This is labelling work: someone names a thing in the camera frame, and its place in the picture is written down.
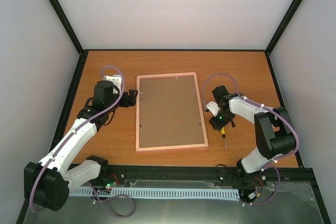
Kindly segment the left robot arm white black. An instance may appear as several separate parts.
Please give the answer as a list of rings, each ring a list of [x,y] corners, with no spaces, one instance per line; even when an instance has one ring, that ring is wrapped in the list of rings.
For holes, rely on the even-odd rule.
[[[34,206],[58,211],[69,195],[86,182],[104,183],[109,170],[106,159],[89,156],[82,164],[70,165],[84,145],[113,119],[117,108],[135,106],[138,91],[126,92],[120,76],[105,76],[94,87],[72,127],[62,140],[38,163],[30,162],[24,168],[24,196],[31,211]]]

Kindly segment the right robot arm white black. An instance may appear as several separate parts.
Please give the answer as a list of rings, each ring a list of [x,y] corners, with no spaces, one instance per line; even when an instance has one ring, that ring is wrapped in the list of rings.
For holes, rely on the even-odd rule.
[[[224,128],[227,124],[236,126],[234,117],[237,115],[251,122],[255,128],[255,149],[236,165],[235,179],[238,183],[246,184],[270,162],[275,163],[277,158],[295,152],[298,138],[285,108],[257,105],[242,94],[230,94],[225,86],[216,87],[212,95],[215,100],[206,104],[205,111],[213,115],[209,123],[221,132],[222,138],[226,137]]]

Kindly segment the yellow handled screwdriver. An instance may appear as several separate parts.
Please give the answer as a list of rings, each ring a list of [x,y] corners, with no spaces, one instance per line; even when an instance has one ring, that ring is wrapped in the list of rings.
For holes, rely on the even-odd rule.
[[[224,141],[224,146],[225,146],[225,148],[227,148],[226,132],[225,132],[225,128],[224,127],[221,129],[220,133],[221,133],[222,139]]]

